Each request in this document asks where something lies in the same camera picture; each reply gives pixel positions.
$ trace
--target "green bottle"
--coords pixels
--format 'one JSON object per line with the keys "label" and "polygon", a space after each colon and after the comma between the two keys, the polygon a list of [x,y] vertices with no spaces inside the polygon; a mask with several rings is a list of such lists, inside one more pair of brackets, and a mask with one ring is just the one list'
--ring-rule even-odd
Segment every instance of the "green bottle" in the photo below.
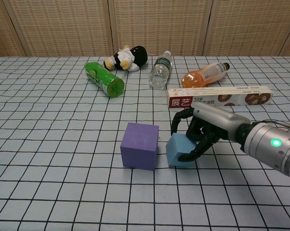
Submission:
{"label": "green bottle", "polygon": [[109,72],[99,63],[92,62],[84,65],[87,77],[110,97],[120,96],[124,92],[125,84],[121,78]]}

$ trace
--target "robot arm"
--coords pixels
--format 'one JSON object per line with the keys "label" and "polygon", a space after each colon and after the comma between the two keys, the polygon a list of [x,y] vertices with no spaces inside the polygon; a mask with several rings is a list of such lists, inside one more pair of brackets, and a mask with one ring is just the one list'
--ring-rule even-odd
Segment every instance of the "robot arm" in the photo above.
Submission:
{"label": "robot arm", "polygon": [[175,114],[171,134],[177,131],[181,118],[193,116],[187,137],[198,141],[188,155],[179,157],[180,162],[199,158],[219,139],[241,144],[241,150],[260,162],[290,176],[290,132],[267,123],[254,122],[204,103],[194,104]]}

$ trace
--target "green indicator light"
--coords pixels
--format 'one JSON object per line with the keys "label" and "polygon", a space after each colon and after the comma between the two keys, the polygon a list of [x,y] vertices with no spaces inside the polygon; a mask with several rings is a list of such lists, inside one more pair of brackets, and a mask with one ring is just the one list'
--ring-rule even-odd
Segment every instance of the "green indicator light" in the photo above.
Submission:
{"label": "green indicator light", "polygon": [[282,141],[280,139],[272,139],[270,143],[273,147],[279,147],[281,146]]}

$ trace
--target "product box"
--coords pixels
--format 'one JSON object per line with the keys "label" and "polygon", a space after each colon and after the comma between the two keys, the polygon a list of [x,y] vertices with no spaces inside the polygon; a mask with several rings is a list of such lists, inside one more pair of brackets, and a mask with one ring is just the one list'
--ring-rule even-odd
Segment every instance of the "product box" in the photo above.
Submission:
{"label": "product box", "polygon": [[269,103],[273,92],[266,86],[168,89],[169,108],[189,107],[196,102],[213,106]]}

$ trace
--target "plush toy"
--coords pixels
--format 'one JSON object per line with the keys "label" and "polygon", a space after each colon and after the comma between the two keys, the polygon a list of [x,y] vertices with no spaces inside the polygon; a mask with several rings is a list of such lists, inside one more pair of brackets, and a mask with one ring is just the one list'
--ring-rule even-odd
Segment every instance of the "plush toy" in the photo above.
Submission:
{"label": "plush toy", "polygon": [[147,51],[142,46],[130,49],[128,45],[119,50],[113,56],[107,58],[103,64],[106,69],[112,70],[116,67],[119,70],[137,71],[147,62]]}

